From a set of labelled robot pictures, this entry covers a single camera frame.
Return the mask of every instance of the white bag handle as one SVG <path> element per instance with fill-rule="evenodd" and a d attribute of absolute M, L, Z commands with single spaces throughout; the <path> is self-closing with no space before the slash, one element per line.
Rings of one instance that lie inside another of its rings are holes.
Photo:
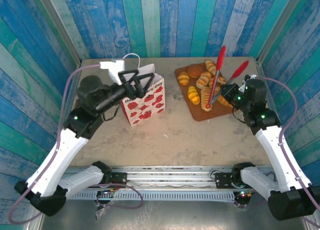
<path fill-rule="evenodd" d="M 135 55 L 135 56 L 138 56 L 139 58 L 139 63 L 138 63 L 138 69 L 140 68 L 140 56 L 137 55 L 136 53 L 129 53 L 129 54 L 126 54 L 122 59 L 125 59 L 128 55 Z"/>

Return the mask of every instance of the blue wooden wall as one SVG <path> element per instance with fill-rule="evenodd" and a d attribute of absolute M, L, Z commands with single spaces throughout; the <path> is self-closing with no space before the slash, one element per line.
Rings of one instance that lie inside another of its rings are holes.
<path fill-rule="evenodd" d="M 288 0 L 51 0 L 81 59 L 257 56 Z"/>
<path fill-rule="evenodd" d="M 262 64 L 265 75 L 285 83 L 298 102 L 287 142 L 313 184 L 320 184 L 320 0 L 300 0 Z M 282 124 L 293 114 L 291 96 L 269 84 Z"/>
<path fill-rule="evenodd" d="M 61 99 L 75 69 L 40 0 L 0 0 L 0 229 L 27 179 L 55 143 Z M 21 203 L 14 218 L 26 218 Z"/>

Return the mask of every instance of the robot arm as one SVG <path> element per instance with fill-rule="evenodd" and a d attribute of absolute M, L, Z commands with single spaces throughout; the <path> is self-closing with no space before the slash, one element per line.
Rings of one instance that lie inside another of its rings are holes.
<path fill-rule="evenodd" d="M 74 194 L 96 184 L 110 182 L 111 168 L 98 161 L 93 163 L 85 171 L 70 178 L 61 179 L 63 173 L 71 163 L 79 150 L 93 136 L 98 127 L 104 122 L 102 115 L 120 101 L 128 97 L 130 99 L 142 98 L 153 81 L 154 74 L 138 76 L 138 70 L 122 71 L 118 73 L 121 85 L 114 83 L 111 86 L 103 85 L 97 76 L 91 75 L 84 78 L 77 95 L 79 105 L 68 116 L 63 124 L 60 136 L 60 147 L 56 157 L 49 165 L 42 177 L 26 195 L 30 203 L 42 213 L 52 216 L 65 204 L 66 200 Z M 125 75 L 132 76 L 128 81 Z M 140 81 L 149 78 L 145 87 Z M 37 171 L 27 180 L 15 185 L 15 190 L 23 194 L 35 181 L 41 171 L 47 166 L 49 160 L 56 151 L 54 145 L 44 162 Z"/>
<path fill-rule="evenodd" d="M 266 108 L 265 83 L 250 76 L 246 76 L 245 80 L 245 85 L 240 88 L 236 84 L 221 86 L 221 94 L 235 109 L 243 112 L 245 124 L 251 128 L 252 134 L 256 135 L 265 149 L 278 181 L 272 181 L 252 163 L 235 165 L 232 170 L 233 180 L 240 185 L 248 184 L 260 193 L 268 201 L 269 209 L 277 220 L 311 215 L 316 208 L 297 181 L 279 144 L 281 123 L 277 115 Z M 297 164 L 284 137 L 282 142 L 286 154 L 299 173 L 299 178 L 319 203 L 320 187 L 312 186 Z"/>

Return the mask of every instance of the cutting board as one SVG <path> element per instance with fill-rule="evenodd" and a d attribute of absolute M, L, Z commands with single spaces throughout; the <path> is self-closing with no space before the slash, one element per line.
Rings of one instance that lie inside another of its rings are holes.
<path fill-rule="evenodd" d="M 203 68 L 204 71 L 206 71 L 206 64 L 205 63 L 201 63 L 199 64 L 201 65 L 201 67 Z M 175 74 L 175 78 L 178 81 L 178 75 L 182 72 L 182 71 L 187 71 L 188 66 L 186 67 L 182 67 L 179 69 L 176 69 L 174 74 Z M 200 95 L 200 89 L 198 87 L 196 87 L 196 81 L 197 79 L 194 78 L 190 78 L 189 83 L 185 86 L 180 85 L 178 82 L 178 85 L 180 86 L 181 92 L 184 95 L 184 99 L 186 101 L 186 104 L 190 110 L 190 113 L 193 117 L 194 120 L 196 121 L 203 121 L 203 120 L 207 120 L 207 119 L 212 119 L 214 117 L 218 117 L 218 116 L 222 116 L 222 115 L 226 115 L 226 114 L 231 114 L 232 113 L 232 108 L 224 106 L 222 104 L 220 104 L 218 101 L 216 101 L 213 106 L 212 106 L 212 110 L 209 112 L 205 112 L 204 110 L 201 109 L 201 104 L 199 105 L 194 105 L 191 103 L 191 101 L 188 99 L 188 87 L 189 86 L 194 86 Z"/>

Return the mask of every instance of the metal floor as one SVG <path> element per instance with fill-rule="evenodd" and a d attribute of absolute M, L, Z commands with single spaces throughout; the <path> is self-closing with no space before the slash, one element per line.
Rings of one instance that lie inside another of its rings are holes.
<path fill-rule="evenodd" d="M 252 202 L 262 199 L 256 196 Z M 137 201 L 121 201 L 135 206 Z M 44 217 L 43 230 L 304 230 L 301 219 L 279 222 L 267 203 L 239 209 L 220 202 L 145 202 L 138 210 L 110 208 L 96 221 L 94 201 L 70 200 L 53 217 Z"/>

